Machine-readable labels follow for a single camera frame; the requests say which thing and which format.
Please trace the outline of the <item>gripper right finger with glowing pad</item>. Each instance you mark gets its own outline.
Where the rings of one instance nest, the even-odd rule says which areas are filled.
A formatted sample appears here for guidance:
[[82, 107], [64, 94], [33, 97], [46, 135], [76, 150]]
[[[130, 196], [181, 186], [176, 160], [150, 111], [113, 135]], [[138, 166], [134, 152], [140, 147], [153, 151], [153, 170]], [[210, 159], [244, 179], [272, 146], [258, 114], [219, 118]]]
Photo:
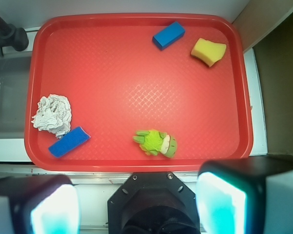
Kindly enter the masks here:
[[195, 193], [209, 234], [293, 234], [293, 157], [209, 160]]

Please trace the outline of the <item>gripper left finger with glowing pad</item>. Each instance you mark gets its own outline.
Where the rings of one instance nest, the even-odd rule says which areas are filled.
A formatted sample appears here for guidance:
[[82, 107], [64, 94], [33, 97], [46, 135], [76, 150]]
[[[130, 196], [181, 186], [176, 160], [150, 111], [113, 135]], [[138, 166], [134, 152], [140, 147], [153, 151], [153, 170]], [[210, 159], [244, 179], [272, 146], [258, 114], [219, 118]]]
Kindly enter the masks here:
[[77, 189], [65, 175], [0, 178], [0, 234], [78, 234]]

